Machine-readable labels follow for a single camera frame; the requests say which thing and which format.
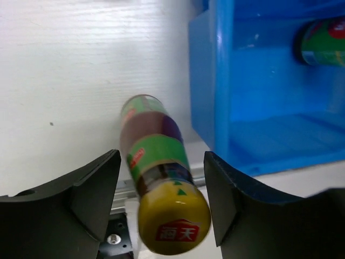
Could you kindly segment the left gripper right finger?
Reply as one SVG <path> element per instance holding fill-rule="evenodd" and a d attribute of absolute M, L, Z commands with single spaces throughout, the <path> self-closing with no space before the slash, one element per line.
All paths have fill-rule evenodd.
<path fill-rule="evenodd" d="M 344 189 L 310 197 L 274 189 L 204 154 L 216 245 L 223 258 L 344 258 Z"/>

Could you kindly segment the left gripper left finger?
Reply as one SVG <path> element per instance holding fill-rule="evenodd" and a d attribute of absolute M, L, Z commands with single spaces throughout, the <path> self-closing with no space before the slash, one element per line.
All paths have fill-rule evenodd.
<path fill-rule="evenodd" d="M 43 185 L 2 196 L 1 258 L 96 258 L 120 165 L 113 149 Z"/>

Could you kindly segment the yellow-capped sauce bottle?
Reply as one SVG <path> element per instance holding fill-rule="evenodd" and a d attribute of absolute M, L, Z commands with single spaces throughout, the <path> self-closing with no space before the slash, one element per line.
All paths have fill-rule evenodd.
<path fill-rule="evenodd" d="M 160 255 L 178 255 L 207 236 L 209 205 L 195 186 L 177 123 L 155 97 L 140 94 L 121 110 L 120 152 L 140 198 L 142 242 Z"/>
<path fill-rule="evenodd" d="M 308 65 L 344 67 L 344 16 L 305 24 L 294 37 L 293 53 Z"/>

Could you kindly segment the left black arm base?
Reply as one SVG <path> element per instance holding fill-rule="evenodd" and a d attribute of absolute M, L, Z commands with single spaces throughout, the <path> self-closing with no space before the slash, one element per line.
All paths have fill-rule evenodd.
<path fill-rule="evenodd" d="M 100 243 L 99 258 L 133 259 L 133 247 L 129 236 L 125 213 L 110 216 L 104 241 Z"/>

